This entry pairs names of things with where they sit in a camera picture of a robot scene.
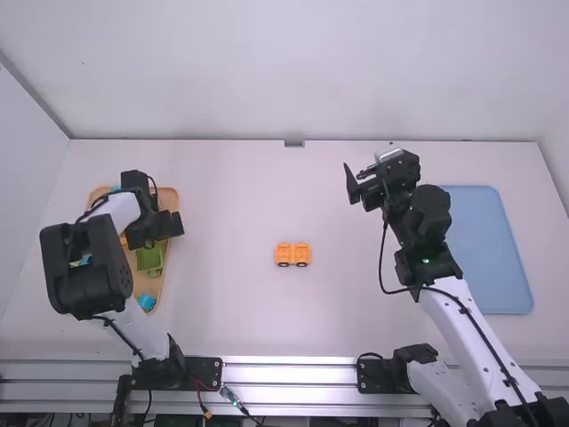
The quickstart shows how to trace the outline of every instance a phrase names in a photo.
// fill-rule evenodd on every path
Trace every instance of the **aluminum rail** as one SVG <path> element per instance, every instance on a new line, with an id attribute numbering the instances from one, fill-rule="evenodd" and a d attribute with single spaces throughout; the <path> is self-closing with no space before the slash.
<path id="1" fill-rule="evenodd" d="M 224 357 L 223 382 L 253 415 L 429 417 L 418 395 L 362 395 L 355 359 Z M 548 397 L 569 399 L 569 359 L 520 359 Z M 449 367 L 460 375 L 452 363 Z M 0 360 L 0 411 L 109 413 L 127 360 Z M 239 415 L 218 393 L 203 392 L 215 415 Z M 144 412 L 147 391 L 133 391 L 127 411 Z M 154 414 L 201 414 L 193 391 L 154 391 Z"/>

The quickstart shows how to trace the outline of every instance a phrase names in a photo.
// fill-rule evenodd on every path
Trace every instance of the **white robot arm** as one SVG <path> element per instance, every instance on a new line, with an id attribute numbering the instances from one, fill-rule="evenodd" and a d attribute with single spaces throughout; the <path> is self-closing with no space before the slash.
<path id="1" fill-rule="evenodd" d="M 434 185 L 417 186 L 421 168 L 413 153 L 391 145 L 375 160 L 357 177 L 346 164 L 344 170 L 350 203 L 361 201 L 366 212 L 377 208 L 383 212 L 381 290 L 412 295 L 441 331 L 466 379 L 463 382 L 451 374 L 428 344 L 416 344 L 397 349 L 393 359 L 379 362 L 389 384 L 399 391 L 420 393 L 452 427 L 569 425 L 565 399 L 545 398 L 476 306 L 445 243 L 452 222 L 450 195 Z M 404 288 L 396 291 L 387 291 L 381 279 L 388 226 L 401 245 L 395 259 Z M 378 390 L 384 388 L 378 384 Z"/>
<path id="2" fill-rule="evenodd" d="M 73 224 L 40 232 L 52 307 L 78 320 L 111 327 L 132 349 L 132 374 L 148 387 L 168 387 L 186 374 L 175 341 L 151 321 L 132 295 L 132 272 L 119 236 L 130 249 L 183 234 L 180 215 L 160 211 L 148 176 L 121 174 L 121 189 L 103 195 Z"/>

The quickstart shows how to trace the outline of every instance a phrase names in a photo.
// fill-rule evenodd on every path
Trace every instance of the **light blue tray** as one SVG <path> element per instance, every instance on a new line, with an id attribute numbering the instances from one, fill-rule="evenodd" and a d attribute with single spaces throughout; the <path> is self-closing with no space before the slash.
<path id="1" fill-rule="evenodd" d="M 453 225 L 446 242 L 484 314 L 526 314 L 533 297 L 498 191 L 446 185 Z"/>

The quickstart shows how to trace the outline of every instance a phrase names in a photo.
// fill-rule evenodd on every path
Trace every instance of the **toy car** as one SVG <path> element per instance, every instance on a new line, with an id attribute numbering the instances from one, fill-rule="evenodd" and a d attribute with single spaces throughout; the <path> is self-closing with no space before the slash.
<path id="1" fill-rule="evenodd" d="M 294 245 L 294 263 L 297 267 L 306 267 L 312 262 L 312 250 L 308 243 L 297 243 Z"/>
<path id="2" fill-rule="evenodd" d="M 288 267 L 293 264 L 293 245 L 285 242 L 276 245 L 275 263 L 279 267 Z"/>

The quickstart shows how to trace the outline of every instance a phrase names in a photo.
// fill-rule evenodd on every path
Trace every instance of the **black cable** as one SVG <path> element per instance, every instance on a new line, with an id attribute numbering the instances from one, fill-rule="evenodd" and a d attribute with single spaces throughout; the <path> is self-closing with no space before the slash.
<path id="1" fill-rule="evenodd" d="M 150 175 L 146 175 L 148 176 L 148 179 L 152 181 L 152 185 L 154 185 L 154 192 L 156 193 L 156 200 L 158 200 L 158 187 L 156 186 L 156 181 L 154 181 L 154 178 L 152 178 Z"/>
<path id="2" fill-rule="evenodd" d="M 49 420 L 50 416 L 52 416 L 52 415 L 53 415 L 53 413 L 50 413 L 50 414 L 46 415 L 44 418 L 41 418 L 37 421 L 34 421 L 32 424 L 29 425 L 29 427 L 36 427 L 39 424 L 46 425 L 47 420 Z"/>
<path id="3" fill-rule="evenodd" d="M 385 236 L 387 234 L 387 230 L 388 230 L 388 223 L 383 222 L 383 233 L 381 234 L 381 246 L 380 246 L 380 261 L 379 261 L 379 268 L 378 268 L 378 276 L 379 276 L 379 280 L 380 280 L 381 291 L 387 295 L 395 295 L 395 294 L 402 294 L 405 292 L 411 292 L 413 290 L 416 290 L 417 289 L 416 287 L 415 288 L 406 287 L 403 289 L 397 289 L 395 291 L 388 291 L 385 288 L 385 286 L 383 285 L 383 278 L 381 277 L 381 265 L 383 264 L 383 248 L 385 246 Z M 484 331 L 482 330 L 480 325 L 476 322 L 476 320 L 472 316 L 472 313 L 470 312 L 470 310 L 456 296 L 451 295 L 451 294 L 447 293 L 446 291 L 443 291 L 441 289 L 428 287 L 428 286 L 423 286 L 423 285 L 420 286 L 420 290 L 421 290 L 421 292 L 422 291 L 429 291 L 429 292 L 435 292 L 437 294 L 444 295 L 447 298 L 453 300 L 461 308 L 461 314 L 464 314 L 469 318 L 470 322 L 472 323 L 472 326 L 474 326 L 474 328 L 477 330 L 478 334 L 482 338 L 482 341 L 484 341 L 484 343 L 486 344 L 486 347 L 492 353 L 493 357 L 496 360 L 496 363 L 498 363 L 498 366 L 500 367 L 500 370 L 502 371 L 504 376 L 506 376 L 506 380 L 508 381 L 508 385 L 512 387 L 512 389 L 516 393 L 517 397 L 519 398 L 520 402 L 522 402 L 522 408 L 527 413 L 527 415 L 528 415 L 530 421 L 532 422 L 533 426 L 539 427 L 537 424 L 537 421 L 535 420 L 535 417 L 533 416 L 532 411 L 530 410 L 530 407 L 527 404 L 527 400 L 525 400 L 524 395 L 522 394 L 521 390 L 519 390 L 519 387 L 517 386 L 516 379 L 514 377 L 512 377 L 512 375 L 509 373 L 509 370 L 506 368 L 506 365 L 501 360 L 500 355 L 498 354 L 496 349 L 492 346 L 492 344 L 490 343 L 490 340 L 488 340 L 488 337 L 486 336 L 486 334 L 484 333 Z"/>
<path id="4" fill-rule="evenodd" d="M 128 338 L 126 338 L 126 336 L 124 336 L 124 334 L 120 331 L 120 329 L 118 329 L 118 327 L 116 327 L 115 325 L 115 321 L 111 318 L 105 318 L 104 316 L 91 316 L 91 319 L 95 319 L 95 320 L 102 320 L 103 322 L 105 322 L 104 326 L 110 326 L 111 329 L 113 331 L 115 331 L 115 334 L 118 335 L 118 337 L 123 340 L 123 342 L 128 345 L 132 352 L 138 356 L 140 358 L 141 361 L 145 361 L 144 356 L 142 356 L 142 353 L 140 352 L 140 349 L 137 349 L 136 346 L 130 342 L 128 340 Z"/>
<path id="5" fill-rule="evenodd" d="M 146 411 L 144 411 L 144 415 L 142 416 L 142 423 L 146 423 L 146 415 L 150 412 L 150 407 L 152 406 L 152 390 L 148 390 L 148 406 L 146 407 Z"/>

